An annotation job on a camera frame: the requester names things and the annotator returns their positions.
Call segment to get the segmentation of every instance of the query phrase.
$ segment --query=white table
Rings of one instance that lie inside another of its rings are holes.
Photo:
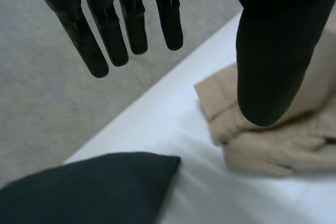
[[[110,122],[67,162],[146,151],[182,157],[159,223],[334,224],[336,175],[235,174],[214,146],[193,85],[235,61],[240,14]]]

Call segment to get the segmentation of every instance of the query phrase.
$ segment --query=gray carpet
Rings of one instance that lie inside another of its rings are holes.
[[[148,52],[98,80],[43,0],[0,1],[0,185],[61,164],[241,8],[237,0],[181,3],[181,50],[166,48],[155,0],[144,0]],[[83,9],[103,48],[85,1]]]

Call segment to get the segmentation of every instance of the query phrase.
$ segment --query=tan towel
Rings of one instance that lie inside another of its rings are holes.
[[[336,139],[336,22],[328,24],[332,29],[324,30],[293,104],[273,128],[242,115],[235,65],[195,86],[214,140],[223,150],[229,143],[228,168],[270,175],[336,169],[336,145],[330,142]]]
[[[336,145],[327,141],[336,139],[336,95],[318,111],[295,121],[239,134],[236,127],[221,124],[230,124],[242,116],[235,106],[236,79],[236,67],[232,65],[196,85],[212,135],[220,136],[223,129],[234,129],[238,134],[224,151],[229,169],[278,176],[299,170],[336,169]]]

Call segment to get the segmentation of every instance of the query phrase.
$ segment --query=dark green pillow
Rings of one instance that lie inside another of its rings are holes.
[[[27,176],[0,190],[0,223],[153,223],[180,160],[117,153]]]

